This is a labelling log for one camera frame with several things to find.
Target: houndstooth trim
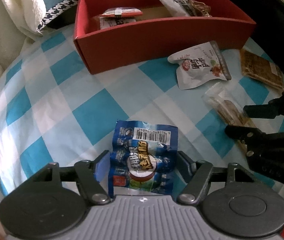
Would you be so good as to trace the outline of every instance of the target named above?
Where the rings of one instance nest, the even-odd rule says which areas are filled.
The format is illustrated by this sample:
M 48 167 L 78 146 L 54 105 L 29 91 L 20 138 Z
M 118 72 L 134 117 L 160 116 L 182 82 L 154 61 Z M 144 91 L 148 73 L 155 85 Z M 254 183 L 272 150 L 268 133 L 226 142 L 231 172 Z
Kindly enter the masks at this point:
M 37 30 L 41 31 L 49 22 L 58 17 L 61 13 L 65 12 L 67 9 L 71 8 L 74 5 L 77 5 L 78 0 L 64 0 L 63 2 L 58 3 L 54 7 L 50 8 L 41 23 L 38 25 Z

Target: ribbed surface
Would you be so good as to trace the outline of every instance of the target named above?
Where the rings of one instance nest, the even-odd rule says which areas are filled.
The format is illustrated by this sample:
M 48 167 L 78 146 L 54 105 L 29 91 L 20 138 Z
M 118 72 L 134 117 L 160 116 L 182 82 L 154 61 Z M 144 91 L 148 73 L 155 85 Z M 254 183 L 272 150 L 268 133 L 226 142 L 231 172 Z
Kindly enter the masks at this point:
M 93 207 L 77 228 L 56 240 L 227 240 L 194 207 L 176 204 L 170 196 L 117 196 Z

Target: silver bolt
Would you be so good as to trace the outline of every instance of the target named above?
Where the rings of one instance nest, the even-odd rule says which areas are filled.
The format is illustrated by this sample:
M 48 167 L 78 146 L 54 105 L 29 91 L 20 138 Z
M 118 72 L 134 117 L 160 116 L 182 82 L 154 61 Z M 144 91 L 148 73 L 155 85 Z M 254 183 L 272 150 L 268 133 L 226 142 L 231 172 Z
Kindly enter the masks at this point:
M 251 157 L 253 154 L 254 154 L 253 151 L 248 151 L 248 152 L 246 153 L 246 156 L 247 156 L 247 157 Z
M 108 197 L 107 195 L 98 193 L 92 196 L 92 200 L 96 203 L 103 203 L 108 200 Z
M 181 194 L 179 195 L 179 201 L 185 204 L 190 204 L 195 200 L 195 196 L 191 194 Z

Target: checkered tablecloth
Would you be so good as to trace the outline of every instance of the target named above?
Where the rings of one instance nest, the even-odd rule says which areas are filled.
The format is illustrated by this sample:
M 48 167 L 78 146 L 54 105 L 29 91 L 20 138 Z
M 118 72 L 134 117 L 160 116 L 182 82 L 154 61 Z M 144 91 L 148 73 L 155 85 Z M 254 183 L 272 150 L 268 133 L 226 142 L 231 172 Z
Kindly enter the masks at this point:
M 175 125 L 179 150 L 194 160 L 247 167 L 224 134 L 225 124 L 201 98 L 218 80 L 180 90 L 177 65 L 166 58 L 91 75 L 74 47 L 73 29 L 70 25 L 35 42 L 0 78 L 0 201 L 48 162 L 68 166 L 111 150 L 118 119 Z M 245 48 L 267 57 L 252 39 Z M 238 50 L 223 55 L 232 75 L 223 84 L 240 106 L 280 96 L 242 76 Z M 255 123 L 265 132 L 284 131 L 283 116 Z M 256 175 L 284 197 L 282 184 Z

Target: open red cardboard box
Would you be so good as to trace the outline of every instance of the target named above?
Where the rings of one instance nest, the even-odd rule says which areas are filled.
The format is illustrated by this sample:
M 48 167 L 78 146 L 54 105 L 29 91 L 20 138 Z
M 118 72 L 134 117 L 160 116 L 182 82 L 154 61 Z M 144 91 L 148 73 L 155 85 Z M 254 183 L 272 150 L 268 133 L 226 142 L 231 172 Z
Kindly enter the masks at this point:
M 98 30 L 93 17 L 115 7 L 157 8 L 159 0 L 79 0 L 74 44 L 91 74 L 154 58 L 215 40 L 220 49 L 240 49 L 255 22 L 229 0 L 196 0 L 213 17 L 166 17 Z

